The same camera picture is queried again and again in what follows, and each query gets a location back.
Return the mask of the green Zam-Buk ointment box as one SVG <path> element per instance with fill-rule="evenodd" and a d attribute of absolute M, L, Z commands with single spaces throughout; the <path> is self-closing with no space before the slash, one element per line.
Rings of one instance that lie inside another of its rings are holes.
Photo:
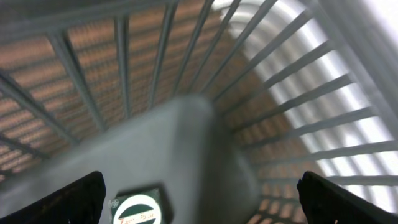
<path fill-rule="evenodd" d="M 171 224 L 174 214 L 161 185 L 118 192 L 109 201 L 112 224 Z"/>

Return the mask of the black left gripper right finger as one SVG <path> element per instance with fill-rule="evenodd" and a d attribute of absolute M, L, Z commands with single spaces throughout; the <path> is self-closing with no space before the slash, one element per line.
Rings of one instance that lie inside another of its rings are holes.
<path fill-rule="evenodd" d="M 394 224 L 389 213 L 314 172 L 297 183 L 299 201 L 309 224 Z"/>

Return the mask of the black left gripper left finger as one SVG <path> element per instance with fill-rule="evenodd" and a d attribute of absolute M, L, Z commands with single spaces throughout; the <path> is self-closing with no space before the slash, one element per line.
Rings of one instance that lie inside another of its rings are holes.
<path fill-rule="evenodd" d="M 103 175 L 94 171 L 1 218 L 1 224 L 98 224 L 105 196 Z"/>

